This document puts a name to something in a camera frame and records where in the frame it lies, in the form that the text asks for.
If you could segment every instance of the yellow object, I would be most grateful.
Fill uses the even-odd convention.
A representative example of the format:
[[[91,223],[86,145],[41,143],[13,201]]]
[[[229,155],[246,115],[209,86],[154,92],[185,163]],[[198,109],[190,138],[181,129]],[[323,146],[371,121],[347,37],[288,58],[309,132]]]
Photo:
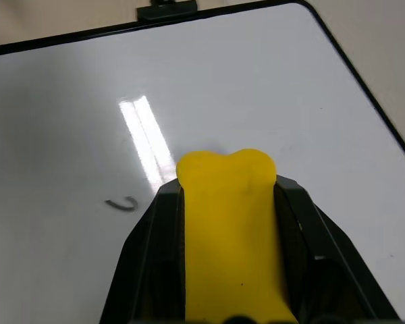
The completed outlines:
[[[185,204],[186,320],[296,322],[284,290],[271,158],[252,149],[193,152],[180,160],[177,176]]]

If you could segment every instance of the whiteboard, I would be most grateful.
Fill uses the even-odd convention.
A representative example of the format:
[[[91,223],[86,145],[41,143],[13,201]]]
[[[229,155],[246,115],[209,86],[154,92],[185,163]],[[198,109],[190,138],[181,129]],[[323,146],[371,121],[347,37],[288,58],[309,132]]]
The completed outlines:
[[[265,151],[405,319],[405,154],[307,8],[0,56],[0,323],[94,323],[188,151]],[[104,200],[133,196],[135,213]]]

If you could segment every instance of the white surface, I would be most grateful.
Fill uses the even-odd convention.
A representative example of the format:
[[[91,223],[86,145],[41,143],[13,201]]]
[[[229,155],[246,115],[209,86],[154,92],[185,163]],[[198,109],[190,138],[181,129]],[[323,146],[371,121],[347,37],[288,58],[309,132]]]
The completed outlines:
[[[197,0],[210,9],[254,0]],[[308,0],[405,140],[405,0]],[[122,24],[149,0],[0,0],[0,44]]]
[[[146,175],[168,179],[169,152],[243,147],[308,189],[405,319],[405,156],[284,5],[0,57],[0,323],[97,321]],[[127,195],[137,215],[103,204]]]

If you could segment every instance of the small curved line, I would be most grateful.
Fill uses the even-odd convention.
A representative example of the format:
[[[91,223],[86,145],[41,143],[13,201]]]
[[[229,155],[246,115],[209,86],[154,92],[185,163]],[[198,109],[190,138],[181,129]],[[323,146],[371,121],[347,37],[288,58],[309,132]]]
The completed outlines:
[[[131,196],[127,196],[125,197],[125,199],[127,201],[129,201],[130,203],[132,203],[132,206],[128,207],[128,206],[123,206],[121,204],[117,204],[116,202],[113,202],[112,200],[106,200],[105,202],[107,203],[107,205],[114,207],[115,209],[118,209],[120,211],[128,211],[128,212],[133,212],[138,208],[138,203],[136,202],[135,198],[131,197]]]

